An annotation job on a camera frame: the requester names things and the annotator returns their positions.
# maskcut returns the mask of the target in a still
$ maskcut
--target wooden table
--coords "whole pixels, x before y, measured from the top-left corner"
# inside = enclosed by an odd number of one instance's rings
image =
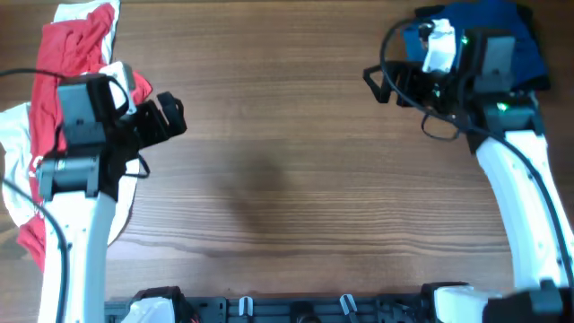
[[[163,285],[228,297],[511,287],[498,207],[465,140],[430,140],[419,113],[377,104],[361,79],[387,28],[427,4],[125,2],[115,59],[182,99],[189,129],[143,151],[152,176],[109,248],[108,299]],[[528,4],[552,72],[539,96],[552,171],[574,214],[574,5]],[[0,7],[0,69],[34,66],[55,10]],[[31,82],[0,80],[0,109],[28,100]],[[41,274],[17,234],[0,212],[0,322],[38,312]]]

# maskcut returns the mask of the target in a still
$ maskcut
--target cable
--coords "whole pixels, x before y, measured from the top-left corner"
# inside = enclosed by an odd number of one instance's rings
[[[428,119],[429,119],[428,114],[425,114],[424,117],[422,117],[421,130],[429,138],[450,143],[450,142],[457,140],[458,137],[460,137],[460,130],[459,129],[457,129],[457,131],[451,137],[441,137],[441,136],[437,136],[437,135],[433,135],[433,134],[429,133],[424,127],[424,125],[426,125]]]
[[[54,227],[54,232],[56,233],[57,240],[58,240],[58,248],[60,249],[60,259],[62,262],[62,270],[60,276],[60,294],[57,299],[57,312],[56,312],[56,322],[61,323],[64,321],[64,305],[65,305],[65,297],[67,293],[67,285],[68,285],[68,247],[67,242],[65,240],[64,232],[62,228],[54,219],[54,215],[52,215],[44,206],[39,205],[38,203],[34,202],[31,196],[24,193],[18,186],[12,183],[10,180],[4,177],[2,174],[2,183],[9,187],[14,192],[18,193],[18,195],[22,196],[30,203],[32,203],[35,207],[37,207],[43,214],[44,217],[52,224]]]
[[[147,179],[150,177],[150,174],[152,173],[152,171],[150,170],[150,166],[147,164],[147,161],[145,161],[145,159],[143,158],[143,156],[141,154],[137,154],[137,159],[140,161],[140,164],[142,164],[143,170],[145,171],[144,174],[139,173],[139,174],[124,174],[124,176],[128,176],[128,177],[133,177],[133,178],[137,178],[137,179]]]
[[[416,20],[416,19],[405,19],[405,20],[402,20],[400,22],[397,22],[393,25],[393,27],[391,27],[388,30],[387,34],[385,35],[385,38],[383,39],[383,42],[381,44],[379,54],[380,54],[380,68],[383,72],[383,75],[387,78],[387,80],[392,80],[392,78],[390,77],[390,74],[387,70],[387,62],[385,61],[385,53],[387,52],[388,42],[392,39],[393,35],[395,34],[395,31],[399,27],[406,25],[406,24],[416,23],[416,22],[418,22],[418,20]],[[464,75],[463,80],[468,80],[468,74]],[[426,118],[434,117],[434,118],[448,122],[449,124],[455,126],[458,129],[458,132],[463,132],[463,133],[475,132],[475,133],[478,133],[480,135],[485,135],[487,137],[490,137],[490,138],[496,140],[497,142],[499,142],[500,144],[504,145],[506,148],[511,150],[519,158],[519,160],[521,160],[524,163],[524,165],[528,169],[528,172],[530,173],[530,175],[534,179],[536,185],[538,186],[538,189],[540,190],[540,193],[542,194],[542,196],[544,198],[544,202],[546,203],[546,206],[548,208],[548,213],[550,214],[550,217],[552,219],[552,225],[554,227],[554,231],[556,234],[556,240],[558,242],[558,246],[559,246],[559,250],[560,250],[561,262],[564,265],[564,271],[566,272],[566,278],[568,280],[568,285],[569,285],[570,289],[572,290],[572,301],[574,302],[574,274],[572,273],[572,264],[570,261],[570,255],[568,254],[568,249],[566,247],[566,240],[564,239],[564,234],[562,233],[560,219],[558,218],[558,214],[556,212],[556,208],[554,206],[554,203],[552,202],[552,198],[550,196],[550,193],[548,192],[548,188],[544,184],[544,180],[543,180],[542,176],[540,175],[538,170],[536,170],[536,168],[534,167],[532,162],[530,162],[528,160],[528,158],[522,152],[520,152],[520,150],[518,150],[517,147],[515,147],[513,144],[509,143],[504,137],[496,135],[491,131],[488,131],[488,130],[485,130],[485,129],[482,129],[479,127],[474,127],[474,126],[465,127],[465,126],[457,123],[455,121],[455,119],[452,118],[451,116],[442,116],[442,115],[436,113],[433,109],[428,109],[428,108],[423,107],[422,104],[413,100],[408,95],[406,95],[404,92],[402,92],[396,86],[395,83],[387,82],[387,84],[393,89],[393,91],[396,92],[397,95],[399,95],[401,98],[403,98],[403,100],[405,100],[411,106],[415,107],[416,109],[418,109],[419,111],[421,111],[422,113],[425,114],[425,117],[423,118],[422,126],[424,125],[424,121],[426,121]],[[459,95],[464,95],[464,89],[463,89],[464,84],[465,84],[465,82],[462,82],[460,84],[460,87],[458,89]],[[461,104],[462,104],[463,97],[459,96],[459,98],[460,98]]]
[[[47,70],[43,70],[43,69],[26,68],[26,67],[24,67],[24,68],[13,68],[13,69],[2,71],[2,72],[0,72],[0,77],[8,76],[8,75],[14,75],[14,74],[44,74],[44,75],[54,76],[54,77],[61,78],[61,79],[66,78],[66,76],[64,76],[60,73],[47,71]]]

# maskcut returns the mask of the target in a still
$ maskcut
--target black cable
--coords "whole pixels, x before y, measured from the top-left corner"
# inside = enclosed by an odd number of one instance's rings
[[[427,131],[427,129],[424,127],[424,125],[426,125],[428,119],[429,119],[428,114],[425,114],[424,117],[422,117],[421,130],[429,138],[449,143],[449,142],[453,142],[453,141],[457,140],[458,137],[460,137],[460,130],[459,129],[457,129],[457,131],[451,137],[441,137],[441,136],[437,136],[437,135],[433,135],[433,134],[429,133]]]
[[[381,61],[380,67],[381,67],[381,70],[383,72],[383,75],[387,78],[387,80],[392,80],[392,78],[390,77],[388,70],[387,70],[387,62],[385,61],[385,53],[387,52],[388,42],[392,39],[393,35],[395,34],[395,31],[399,27],[406,25],[406,24],[415,23],[417,21],[418,20],[416,20],[416,19],[405,19],[405,20],[402,20],[400,22],[397,22],[393,25],[393,27],[391,27],[388,30],[387,34],[385,35],[385,38],[383,39],[383,42],[382,42],[381,48],[380,48],[380,61]],[[468,75],[465,75],[463,77],[463,79],[468,80]],[[395,83],[387,82],[387,84],[393,89],[393,91],[396,92],[397,95],[399,95],[401,98],[403,98],[403,100],[405,100],[411,106],[415,107],[416,109],[418,109],[419,111],[424,113],[425,118],[434,117],[434,118],[440,119],[442,121],[448,122],[449,124],[455,126],[459,132],[463,132],[463,133],[475,132],[475,133],[478,133],[480,135],[485,135],[487,137],[490,137],[490,138],[496,140],[497,142],[499,142],[500,144],[504,145],[509,150],[511,150],[519,158],[519,160],[521,160],[524,163],[524,165],[528,169],[528,172],[530,173],[530,175],[532,176],[536,185],[538,186],[538,189],[540,190],[540,193],[542,194],[542,196],[544,198],[544,202],[546,203],[546,206],[548,208],[548,213],[550,214],[550,217],[552,219],[552,225],[554,227],[554,232],[556,234],[556,240],[558,242],[558,246],[559,246],[559,250],[560,250],[560,254],[561,254],[561,262],[562,262],[562,265],[564,266],[564,271],[566,272],[566,278],[568,280],[568,285],[571,288],[572,293],[573,293],[572,301],[574,302],[574,274],[572,273],[572,264],[570,261],[570,255],[568,254],[568,249],[566,247],[566,240],[564,239],[564,234],[562,232],[560,219],[558,218],[558,214],[556,212],[556,208],[554,206],[554,203],[552,202],[552,197],[550,196],[550,193],[548,192],[548,188],[544,184],[544,180],[543,180],[542,176],[540,175],[538,170],[536,170],[536,168],[534,167],[532,162],[530,162],[528,160],[528,158],[522,152],[520,152],[518,150],[517,147],[515,147],[513,144],[509,143],[504,137],[496,135],[491,131],[488,131],[488,130],[485,130],[485,129],[482,129],[479,127],[473,127],[473,126],[465,127],[465,126],[457,123],[455,121],[455,119],[451,116],[442,116],[442,115],[436,113],[433,109],[428,109],[428,108],[423,107],[422,104],[413,100],[408,95],[406,95],[404,92],[402,92],[396,86]],[[458,89],[459,95],[464,95],[464,91],[461,90],[462,87],[464,87],[464,82],[460,84],[460,88]]]
[[[152,173],[152,171],[150,170],[150,166],[147,164],[147,161],[145,161],[145,159],[143,158],[143,156],[141,154],[137,154],[137,159],[140,161],[140,164],[142,164],[143,170],[145,171],[145,173],[139,173],[139,174],[124,174],[124,176],[128,176],[128,177],[134,177],[137,179],[147,179],[150,177],[150,174]]]
[[[14,74],[44,74],[44,75],[54,76],[54,77],[61,78],[61,79],[66,78],[66,76],[64,76],[60,73],[47,71],[47,70],[43,70],[43,69],[36,69],[36,68],[13,68],[13,69],[9,69],[9,70],[5,70],[5,71],[0,72],[0,77],[8,76],[8,75],[14,75]]]
[[[22,191],[20,188],[18,188],[18,186],[16,186],[10,180],[6,179],[4,177],[4,174],[2,174],[2,183],[4,185],[6,185],[7,187],[9,187],[14,192],[18,193],[18,195],[20,195],[23,198],[25,198],[26,200],[28,200],[35,207],[37,207],[44,214],[44,217],[46,218],[46,220],[48,220],[50,222],[50,224],[52,224],[52,227],[54,227],[54,232],[56,233],[57,240],[58,240],[58,248],[60,249],[60,259],[62,262],[62,271],[61,271],[61,275],[60,275],[60,294],[59,294],[58,299],[57,299],[56,322],[57,323],[64,322],[64,309],[65,309],[64,305],[65,305],[65,297],[66,297],[67,288],[68,288],[67,287],[68,286],[68,247],[67,247],[67,242],[65,240],[64,232],[62,231],[62,228],[56,222],[56,219],[54,219],[54,215],[52,215],[44,206],[39,205],[38,203],[34,202],[34,200],[32,199],[31,196],[24,193],[24,191]]]

